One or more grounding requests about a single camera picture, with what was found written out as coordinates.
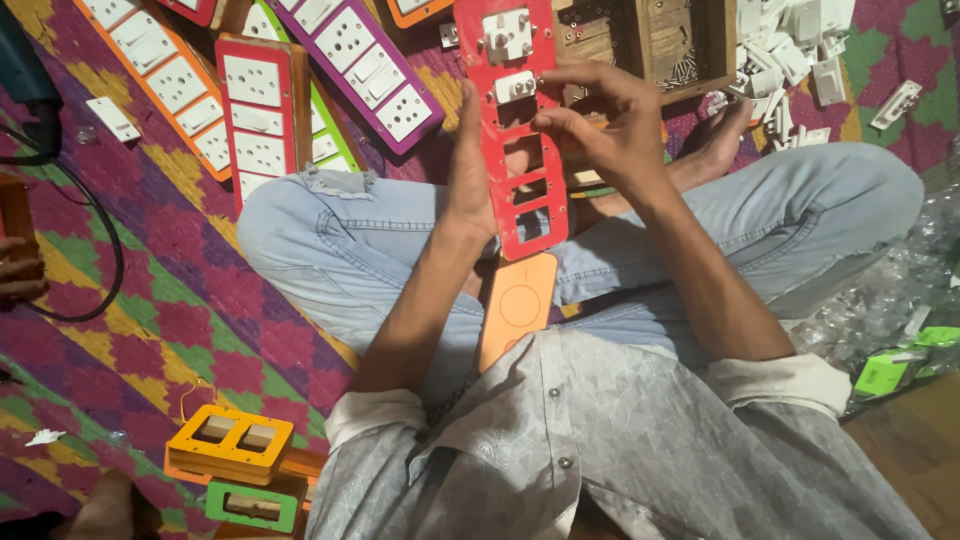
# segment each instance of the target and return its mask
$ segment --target black cable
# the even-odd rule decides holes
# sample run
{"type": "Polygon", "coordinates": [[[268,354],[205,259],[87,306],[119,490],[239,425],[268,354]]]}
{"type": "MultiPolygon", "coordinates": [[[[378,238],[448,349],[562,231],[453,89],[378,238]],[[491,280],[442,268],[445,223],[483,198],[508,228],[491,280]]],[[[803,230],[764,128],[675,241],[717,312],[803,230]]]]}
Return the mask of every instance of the black cable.
{"type": "MultiPolygon", "coordinates": [[[[11,128],[3,125],[2,123],[0,123],[0,131],[15,138],[21,143],[26,144],[38,154],[41,154],[43,152],[43,150],[40,148],[40,146],[37,143],[33,142],[26,136],[17,133],[11,128]]],[[[36,158],[36,157],[37,156],[25,156],[24,158],[36,158]]],[[[8,159],[2,159],[0,160],[0,162],[9,162],[7,160],[8,159]]],[[[59,313],[54,313],[53,311],[47,311],[42,307],[36,306],[26,301],[21,301],[21,303],[24,306],[32,309],[33,311],[36,311],[37,313],[40,313],[41,315],[44,315],[46,317],[50,317],[51,319],[54,319],[56,321],[61,321],[64,323],[85,323],[86,321],[99,317],[101,313],[106,311],[107,306],[109,306],[113,302],[113,299],[116,298],[117,294],[120,292],[120,284],[123,282],[123,267],[124,267],[123,244],[120,243],[120,236],[117,234],[117,230],[116,230],[116,227],[113,226],[113,222],[110,221],[110,217],[109,215],[107,215],[107,211],[104,209],[104,206],[100,204],[100,200],[97,199],[97,196],[94,195],[92,191],[90,191],[90,189],[86,186],[86,184],[84,184],[84,182],[80,180],[80,178],[78,178],[77,175],[74,174],[72,170],[70,170],[66,165],[61,163],[60,160],[58,160],[57,158],[47,157],[47,158],[44,158],[43,161],[53,163],[60,170],[60,172],[66,175],[66,177],[70,179],[70,182],[72,182],[84,194],[84,197],[86,197],[86,200],[89,201],[90,205],[93,206],[93,209],[97,212],[97,216],[100,217],[100,221],[104,223],[104,228],[107,229],[107,234],[110,237],[110,244],[113,246],[113,258],[116,261],[116,270],[113,272],[113,284],[110,286],[110,291],[107,293],[107,297],[104,298],[103,302],[101,302],[99,306],[97,306],[95,309],[93,309],[89,313],[85,313],[83,315],[76,315],[76,316],[60,315],[59,313]]]]}

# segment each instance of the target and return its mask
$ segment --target colorful carpet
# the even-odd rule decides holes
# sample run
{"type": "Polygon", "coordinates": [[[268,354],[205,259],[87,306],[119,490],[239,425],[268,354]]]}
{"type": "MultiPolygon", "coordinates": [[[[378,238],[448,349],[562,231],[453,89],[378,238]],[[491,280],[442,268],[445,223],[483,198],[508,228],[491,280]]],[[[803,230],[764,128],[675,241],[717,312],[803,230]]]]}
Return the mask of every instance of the colorful carpet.
{"type": "MultiPolygon", "coordinates": [[[[165,124],[143,91],[70,0],[8,2],[66,100],[63,159],[99,194],[125,246],[121,294],[101,318],[51,322],[19,308],[0,315],[0,368],[21,383],[0,386],[0,521],[44,510],[76,511],[107,467],[132,477],[159,507],[164,538],[201,537],[213,524],[203,493],[166,478],[163,446],[203,403],[294,422],[297,447],[328,446],[324,418],[341,395],[356,356],[306,320],[263,282],[237,250],[233,196],[210,178],[165,124]],[[84,101],[109,96],[144,134],[132,146],[98,129],[95,144],[74,135],[99,125],[84,101]],[[197,380],[200,387],[183,400],[197,380]],[[37,430],[60,441],[24,444],[37,430]]],[[[386,13],[377,0],[379,13],[386,13]]],[[[955,47],[937,0],[859,0],[844,57],[848,102],[821,109],[806,83],[790,92],[794,120],[831,127],[831,140],[864,140],[890,149],[919,172],[942,166],[958,125],[955,47]],[[869,127],[905,79],[924,86],[916,111],[884,133],[869,127]]],[[[457,51],[441,52],[436,32],[388,33],[456,128],[462,69],[457,51]]],[[[666,111],[668,151],[676,155],[698,119],[696,103],[666,111]]],[[[0,96],[3,120],[24,111],[0,96]]],[[[364,157],[382,176],[442,183],[450,138],[441,133],[412,156],[392,156],[348,122],[364,157]]],[[[745,137],[735,167],[759,159],[760,130],[745,137]]],[[[0,153],[25,153],[0,140],[0,153]]],[[[113,275],[108,237],[79,193],[52,169],[21,171],[48,277],[43,304],[74,314],[107,293],[113,275]]]]}

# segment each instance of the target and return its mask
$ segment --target red acrylic plate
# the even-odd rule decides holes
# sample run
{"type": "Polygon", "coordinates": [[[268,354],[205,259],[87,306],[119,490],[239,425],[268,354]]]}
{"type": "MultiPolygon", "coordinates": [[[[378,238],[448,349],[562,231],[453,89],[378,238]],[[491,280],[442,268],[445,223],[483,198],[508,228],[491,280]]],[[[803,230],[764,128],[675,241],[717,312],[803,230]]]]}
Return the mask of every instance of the red acrylic plate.
{"type": "Polygon", "coordinates": [[[232,56],[243,59],[265,61],[275,63],[279,74],[280,106],[277,108],[264,107],[246,101],[234,101],[230,98],[227,85],[227,73],[221,73],[220,92],[223,95],[224,119],[227,121],[227,139],[230,148],[230,169],[233,171],[233,197],[236,201],[237,215],[243,208],[243,196],[240,188],[240,172],[251,172],[260,176],[263,173],[255,171],[244,171],[237,164],[236,147],[233,141],[234,131],[249,133],[252,135],[261,135],[283,141],[283,152],[287,170],[284,174],[297,172],[297,145],[295,143],[294,132],[294,114],[293,114],[293,92],[291,91],[290,57],[283,51],[270,46],[270,41],[258,37],[242,38],[231,36],[231,39],[217,39],[215,44],[217,54],[217,65],[223,66],[224,57],[232,56]],[[253,109],[279,112],[283,114],[283,137],[266,135],[258,132],[251,132],[242,129],[234,129],[232,106],[234,104],[243,105],[253,109]]]}
{"type": "MultiPolygon", "coordinates": [[[[453,5],[453,14],[457,20],[460,34],[460,47],[467,76],[476,83],[481,96],[493,91],[493,83],[523,71],[533,71],[537,78],[540,73],[553,69],[557,64],[554,52],[553,13],[550,0],[457,0],[453,5]],[[507,12],[518,8],[530,12],[530,24],[539,29],[533,35],[533,54],[523,59],[490,66],[486,47],[480,47],[484,38],[481,21],[488,15],[507,12]]],[[[563,88],[561,86],[539,86],[533,98],[538,110],[554,109],[560,105],[563,88]]],[[[507,260],[516,260],[549,249],[564,240],[569,233],[567,219],[566,183],[564,169],[557,145],[547,135],[540,137],[543,149],[543,167],[513,178],[507,178],[504,144],[527,135],[534,135],[530,124],[512,129],[502,129],[499,125],[497,104],[494,99],[483,98],[483,138],[481,149],[490,174],[490,193],[493,200],[493,212],[500,232],[503,255],[507,260]],[[513,190],[524,184],[546,180],[546,195],[539,199],[514,204],[513,190]],[[550,216],[550,232],[528,242],[521,242],[516,231],[516,217],[535,209],[547,208],[550,216]]]]}

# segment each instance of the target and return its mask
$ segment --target person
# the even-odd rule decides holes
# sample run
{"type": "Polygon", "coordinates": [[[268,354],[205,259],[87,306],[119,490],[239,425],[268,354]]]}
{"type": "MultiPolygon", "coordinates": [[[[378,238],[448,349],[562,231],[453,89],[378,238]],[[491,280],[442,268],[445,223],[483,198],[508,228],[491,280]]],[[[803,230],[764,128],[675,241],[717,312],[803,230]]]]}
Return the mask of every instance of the person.
{"type": "Polygon", "coordinates": [[[549,250],[554,303],[619,292],[482,376],[468,292],[497,228],[472,83],[447,188],[312,170],[247,201],[253,268],[363,355],[326,423],[307,538],[926,537],[838,426],[848,376],[797,355],[780,323],[910,228],[917,175],[838,143],[715,180],[749,105],[727,110],[704,154],[664,165],[654,86],[598,63],[542,77],[607,98],[605,130],[567,109],[532,125],[577,141],[618,191],[572,209],[574,235],[549,250]]]}

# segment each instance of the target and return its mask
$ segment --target clear plastic wrap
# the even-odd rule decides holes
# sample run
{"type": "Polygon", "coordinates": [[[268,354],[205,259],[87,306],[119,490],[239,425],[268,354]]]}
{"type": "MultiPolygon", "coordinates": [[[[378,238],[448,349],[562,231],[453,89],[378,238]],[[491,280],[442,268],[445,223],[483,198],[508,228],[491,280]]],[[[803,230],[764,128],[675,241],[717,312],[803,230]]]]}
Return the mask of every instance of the clear plastic wrap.
{"type": "MultiPolygon", "coordinates": [[[[947,164],[951,174],[960,170],[956,157],[947,164]]],[[[798,352],[817,354],[857,380],[869,358],[910,345],[920,328],[960,327],[960,287],[950,288],[960,246],[960,185],[951,180],[953,186],[927,196],[906,238],[793,328],[798,352]]],[[[938,345],[909,362],[895,391],[960,367],[960,345],[938,345]]],[[[876,397],[854,391],[848,412],[876,397]]]]}

